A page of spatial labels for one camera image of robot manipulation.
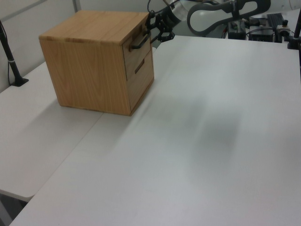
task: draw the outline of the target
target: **drawer handle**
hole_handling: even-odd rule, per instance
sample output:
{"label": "drawer handle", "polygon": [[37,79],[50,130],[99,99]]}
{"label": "drawer handle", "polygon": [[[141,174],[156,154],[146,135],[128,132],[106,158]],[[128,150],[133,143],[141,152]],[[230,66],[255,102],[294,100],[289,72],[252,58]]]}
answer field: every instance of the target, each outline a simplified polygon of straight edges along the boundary
{"label": "drawer handle", "polygon": [[143,59],[143,61],[139,64],[139,66],[136,68],[135,74],[137,74],[137,72],[140,70],[140,68],[143,66],[143,64],[144,64],[144,59]]}
{"label": "drawer handle", "polygon": [[139,45],[131,45],[130,48],[140,49],[146,43],[146,41],[151,37],[151,32],[150,31],[145,31],[144,36],[145,36],[144,39],[140,42]]}

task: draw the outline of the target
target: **drawer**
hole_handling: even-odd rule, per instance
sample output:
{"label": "drawer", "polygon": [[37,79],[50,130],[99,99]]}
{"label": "drawer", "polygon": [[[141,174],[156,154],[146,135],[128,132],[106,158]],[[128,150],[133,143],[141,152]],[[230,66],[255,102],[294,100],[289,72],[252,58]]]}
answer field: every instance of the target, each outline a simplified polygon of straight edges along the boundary
{"label": "drawer", "polygon": [[151,50],[151,39],[148,38],[144,45],[139,49],[132,49],[133,44],[137,45],[145,38],[143,36],[145,28],[140,26],[133,35],[123,44],[123,55],[127,73],[127,80],[135,74],[135,70]]}
{"label": "drawer", "polygon": [[143,93],[154,79],[154,69],[152,63],[152,52],[149,51],[145,58],[141,60],[138,67],[130,74],[127,80],[127,90],[131,110],[138,103]]}

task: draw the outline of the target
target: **wooden drawer box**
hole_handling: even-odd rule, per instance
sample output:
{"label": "wooden drawer box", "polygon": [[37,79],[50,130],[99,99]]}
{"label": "wooden drawer box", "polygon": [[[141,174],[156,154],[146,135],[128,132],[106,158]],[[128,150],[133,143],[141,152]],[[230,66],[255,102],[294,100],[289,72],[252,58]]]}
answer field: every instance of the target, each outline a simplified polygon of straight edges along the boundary
{"label": "wooden drawer box", "polygon": [[40,35],[61,106],[131,115],[154,80],[147,13],[79,11]]}

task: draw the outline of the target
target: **cabinet top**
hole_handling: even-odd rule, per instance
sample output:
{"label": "cabinet top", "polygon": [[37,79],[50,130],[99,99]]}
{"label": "cabinet top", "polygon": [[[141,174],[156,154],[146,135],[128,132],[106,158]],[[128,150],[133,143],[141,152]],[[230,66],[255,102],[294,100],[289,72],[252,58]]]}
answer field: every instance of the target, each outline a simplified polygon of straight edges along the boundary
{"label": "cabinet top", "polygon": [[81,10],[43,33],[40,40],[121,45],[148,13]]}

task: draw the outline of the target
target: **black drawer handle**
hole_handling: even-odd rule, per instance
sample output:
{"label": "black drawer handle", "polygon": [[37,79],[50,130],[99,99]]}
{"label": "black drawer handle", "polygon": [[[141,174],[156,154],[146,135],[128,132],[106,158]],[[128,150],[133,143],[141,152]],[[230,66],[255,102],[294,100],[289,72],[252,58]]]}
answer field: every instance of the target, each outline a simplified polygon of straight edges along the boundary
{"label": "black drawer handle", "polygon": [[144,35],[146,35],[144,37],[144,39],[140,42],[139,45],[131,45],[132,49],[140,49],[145,43],[146,41],[151,37],[151,33],[149,31],[144,32]]}

